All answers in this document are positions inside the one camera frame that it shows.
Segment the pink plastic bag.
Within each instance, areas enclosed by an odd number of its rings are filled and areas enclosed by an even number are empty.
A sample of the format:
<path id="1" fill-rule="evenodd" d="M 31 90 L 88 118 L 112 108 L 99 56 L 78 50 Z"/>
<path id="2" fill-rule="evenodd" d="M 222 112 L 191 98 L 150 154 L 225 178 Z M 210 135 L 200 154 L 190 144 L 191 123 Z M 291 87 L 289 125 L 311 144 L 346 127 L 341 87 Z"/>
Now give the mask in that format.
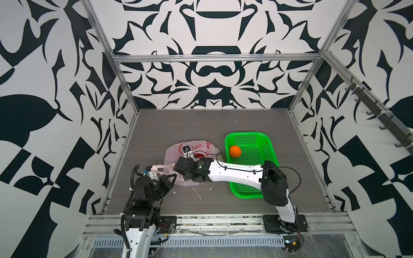
<path id="1" fill-rule="evenodd" d="M 151 168 L 151 171 L 156 172 L 160 175 L 176 174 L 177 179 L 175 181 L 175 185 L 183 187 L 194 187 L 201 184 L 193 182 L 191 180 L 185 181 L 181 174 L 173 170 L 173 166 L 176 164 L 178 158 L 184 157 L 183 149 L 185 147 L 189 147 L 190 151 L 195 152 L 193 154 L 195 160 L 198 160 L 201 157 L 216 159 L 215 155 L 220 152 L 216 146 L 205 140 L 185 141 L 168 148 L 166 150 L 163 165 L 153 166 Z"/>

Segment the orange fruit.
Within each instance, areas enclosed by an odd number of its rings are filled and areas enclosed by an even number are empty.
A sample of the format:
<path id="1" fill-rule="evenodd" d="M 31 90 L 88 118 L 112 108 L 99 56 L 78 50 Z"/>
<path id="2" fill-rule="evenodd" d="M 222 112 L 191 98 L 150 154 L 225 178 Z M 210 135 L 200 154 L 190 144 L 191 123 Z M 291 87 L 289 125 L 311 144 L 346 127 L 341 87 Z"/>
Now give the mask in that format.
<path id="1" fill-rule="evenodd" d="M 239 146 L 233 145 L 229 148 L 229 156 L 233 159 L 239 158 L 242 155 L 242 150 Z"/>

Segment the green plastic perforated basket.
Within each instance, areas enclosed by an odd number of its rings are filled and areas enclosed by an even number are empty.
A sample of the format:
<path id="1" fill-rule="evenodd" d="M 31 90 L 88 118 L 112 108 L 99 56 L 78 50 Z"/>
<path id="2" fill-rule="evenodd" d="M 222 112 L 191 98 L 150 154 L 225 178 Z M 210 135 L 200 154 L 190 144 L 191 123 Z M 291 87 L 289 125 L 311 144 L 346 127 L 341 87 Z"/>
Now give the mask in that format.
<path id="1" fill-rule="evenodd" d="M 230 148 L 232 146 L 240 148 L 240 157 L 231 157 Z M 225 151 L 228 163 L 247 166 L 272 161 L 275 165 L 279 165 L 271 139 L 261 132 L 233 132 L 228 134 L 225 138 Z M 262 192 L 257 188 L 233 182 L 230 182 L 229 185 L 232 193 L 240 199 L 263 198 Z"/>

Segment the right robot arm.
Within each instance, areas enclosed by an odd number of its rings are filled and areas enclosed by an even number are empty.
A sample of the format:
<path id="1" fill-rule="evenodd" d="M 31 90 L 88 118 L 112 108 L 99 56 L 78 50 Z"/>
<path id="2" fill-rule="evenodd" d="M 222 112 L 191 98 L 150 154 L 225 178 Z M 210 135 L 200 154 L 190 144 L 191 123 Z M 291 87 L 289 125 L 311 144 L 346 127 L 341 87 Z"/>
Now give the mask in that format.
<path id="1" fill-rule="evenodd" d="M 271 161 L 265 161 L 263 165 L 244 166 L 212 158 L 194 161 L 180 157 L 173 170 L 182 175 L 185 181 L 233 182 L 259 189 L 264 201 L 275 206 L 281 222 L 290 225 L 296 223 L 298 214 L 289 198 L 287 177 Z"/>

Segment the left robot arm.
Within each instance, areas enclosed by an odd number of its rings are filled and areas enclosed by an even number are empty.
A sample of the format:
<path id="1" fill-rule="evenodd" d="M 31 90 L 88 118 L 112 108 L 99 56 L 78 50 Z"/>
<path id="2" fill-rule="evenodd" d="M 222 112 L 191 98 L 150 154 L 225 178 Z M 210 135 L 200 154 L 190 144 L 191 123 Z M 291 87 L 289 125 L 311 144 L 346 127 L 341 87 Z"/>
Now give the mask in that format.
<path id="1" fill-rule="evenodd" d="M 130 178 L 130 196 L 120 214 L 120 229 L 115 229 L 124 242 L 123 258 L 147 258 L 152 245 L 160 246 L 168 241 L 168 231 L 176 220 L 163 222 L 161 204 L 173 188 L 176 175 L 133 172 Z"/>

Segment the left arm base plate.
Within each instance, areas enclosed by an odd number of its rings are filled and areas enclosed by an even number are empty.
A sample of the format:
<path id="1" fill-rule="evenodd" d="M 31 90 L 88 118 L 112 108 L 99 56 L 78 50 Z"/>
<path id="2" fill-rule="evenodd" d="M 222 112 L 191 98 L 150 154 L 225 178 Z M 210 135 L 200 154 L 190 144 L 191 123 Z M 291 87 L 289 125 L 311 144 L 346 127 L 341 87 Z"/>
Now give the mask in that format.
<path id="1" fill-rule="evenodd" d="M 169 234 L 176 230 L 176 216 L 161 216 L 156 222 L 156 234 Z"/>

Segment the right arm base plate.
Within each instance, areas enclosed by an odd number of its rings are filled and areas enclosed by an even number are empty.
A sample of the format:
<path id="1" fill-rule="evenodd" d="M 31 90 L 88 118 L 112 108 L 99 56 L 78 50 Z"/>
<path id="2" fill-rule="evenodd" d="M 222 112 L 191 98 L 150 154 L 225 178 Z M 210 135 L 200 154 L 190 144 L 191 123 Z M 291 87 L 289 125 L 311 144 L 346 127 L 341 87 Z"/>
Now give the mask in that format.
<path id="1" fill-rule="evenodd" d="M 274 234 L 293 234 L 298 230 L 308 232 L 308 223 L 304 215 L 298 215 L 295 223 L 287 223 L 280 219 L 278 215 L 264 215 L 264 229 L 267 233 Z"/>

